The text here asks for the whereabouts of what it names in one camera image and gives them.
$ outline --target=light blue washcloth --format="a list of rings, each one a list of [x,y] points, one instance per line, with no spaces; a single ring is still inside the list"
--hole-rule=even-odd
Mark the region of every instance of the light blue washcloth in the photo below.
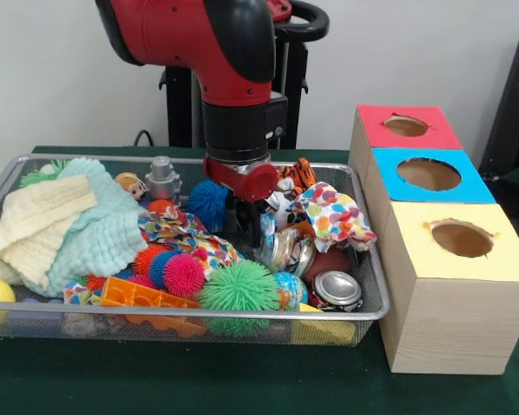
[[[80,174],[88,176],[98,206],[83,212],[69,228],[48,272],[49,286],[24,281],[32,291],[46,297],[61,297],[65,284],[79,275],[113,275],[147,247],[138,228],[138,216],[144,210],[132,196],[97,160],[76,158],[58,179]]]

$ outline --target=black cable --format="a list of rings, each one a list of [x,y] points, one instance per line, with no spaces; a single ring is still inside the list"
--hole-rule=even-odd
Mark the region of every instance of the black cable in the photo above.
[[[148,144],[150,145],[150,147],[154,146],[154,140],[152,139],[152,135],[148,132],[148,130],[141,130],[138,132],[137,137],[135,138],[135,142],[133,144],[134,146],[137,146],[138,143],[140,143],[140,138],[142,138],[142,136],[146,136],[146,138],[148,138]]]

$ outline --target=green spiky ball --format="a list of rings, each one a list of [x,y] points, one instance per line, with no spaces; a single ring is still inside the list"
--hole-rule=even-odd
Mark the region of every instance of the green spiky ball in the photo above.
[[[279,294],[273,275],[263,265],[238,261],[211,274],[198,296],[204,309],[278,310]],[[216,335],[257,335],[269,320],[254,318],[211,318],[208,326]]]
[[[48,173],[44,173],[42,170],[33,170],[22,177],[19,187],[26,188],[31,184],[45,182],[46,180],[55,180],[68,164],[68,160],[54,160],[48,164]]]

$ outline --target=white wall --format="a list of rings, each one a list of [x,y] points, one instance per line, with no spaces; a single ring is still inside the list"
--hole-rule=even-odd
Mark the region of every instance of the white wall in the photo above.
[[[519,0],[312,0],[330,14],[310,48],[298,146],[349,148],[357,104],[440,105],[478,162],[519,36]],[[156,67],[125,64],[93,1],[0,2],[0,168],[37,144],[167,136]]]
[[[299,145],[348,149],[358,104],[438,105],[479,163],[519,38],[519,0],[310,0],[312,43]]]

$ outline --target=red box lid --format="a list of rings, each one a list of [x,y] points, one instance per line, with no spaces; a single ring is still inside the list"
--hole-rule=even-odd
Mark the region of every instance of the red box lid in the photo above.
[[[357,109],[371,147],[463,149],[437,106],[359,105]]]

